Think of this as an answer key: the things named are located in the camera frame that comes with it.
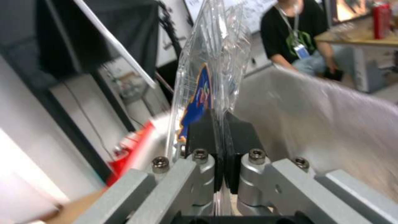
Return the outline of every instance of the lanyard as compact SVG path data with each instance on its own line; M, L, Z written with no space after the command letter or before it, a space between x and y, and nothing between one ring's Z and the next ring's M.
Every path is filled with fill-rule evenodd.
M295 37L295 41L297 42L297 40L298 40L298 36L297 36L297 31L298 31L298 25L299 25L299 16L298 16L298 11L299 11L299 6L297 5L297 4L295 4L295 27L294 27L294 30L292 30L292 27L290 26L290 23L289 23L289 21L287 20L287 16L286 16L286 13L279 7L279 6L277 6L277 9L278 9L278 11L279 11L279 14L281 15L281 17L282 17L282 19L283 19L283 21L286 23L286 25L287 25L287 27L289 28L289 32L291 33L291 32L293 32L293 35L294 35L294 37Z

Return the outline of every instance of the person's hand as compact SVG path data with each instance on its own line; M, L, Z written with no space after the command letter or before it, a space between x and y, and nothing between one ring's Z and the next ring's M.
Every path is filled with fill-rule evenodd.
M325 59L326 66L329 68L330 73L334 74L334 72L339 69L337 67L336 62L334 61L333 57L329 57Z

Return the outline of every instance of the transparent plastic packaging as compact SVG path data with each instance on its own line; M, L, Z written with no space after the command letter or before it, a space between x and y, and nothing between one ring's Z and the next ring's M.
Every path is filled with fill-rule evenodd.
M225 11L222 0L203 2L176 74L166 144L171 163L185 148L191 122L207 109L214 109L217 120L222 120L224 111L233 108L249 58L249 36L241 4Z

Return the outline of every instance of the red can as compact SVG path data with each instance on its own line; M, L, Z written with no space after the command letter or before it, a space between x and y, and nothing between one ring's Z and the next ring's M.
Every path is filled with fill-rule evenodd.
M375 39L383 39L390 32L391 10L388 2L375 2L373 5L373 26Z

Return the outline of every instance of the black t-shirt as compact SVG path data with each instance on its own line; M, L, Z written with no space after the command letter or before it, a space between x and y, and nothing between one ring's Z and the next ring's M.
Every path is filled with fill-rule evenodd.
M312 55L316 50L314 37L325 32L328 28L326 17L314 0L303 0L304 6L299 15L298 41L303 44ZM294 17L287 17L290 26L294 29ZM288 62L298 59L293 46L293 33L283 20L276 7L272 7L261 20L261 37L268 58L280 54Z

